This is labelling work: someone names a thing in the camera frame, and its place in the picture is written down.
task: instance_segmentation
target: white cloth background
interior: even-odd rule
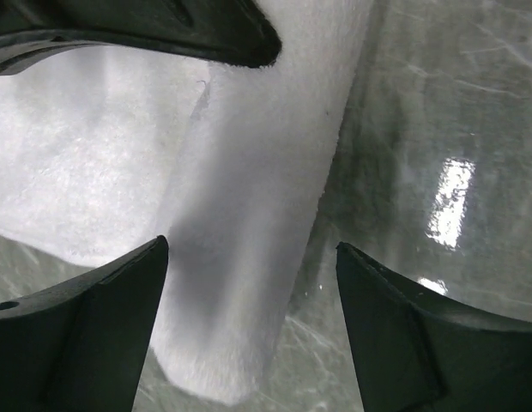
[[[258,3],[283,42],[272,67],[110,47],[0,78],[0,234],[90,266],[165,234],[152,347],[173,384],[223,403],[271,360],[370,7]]]

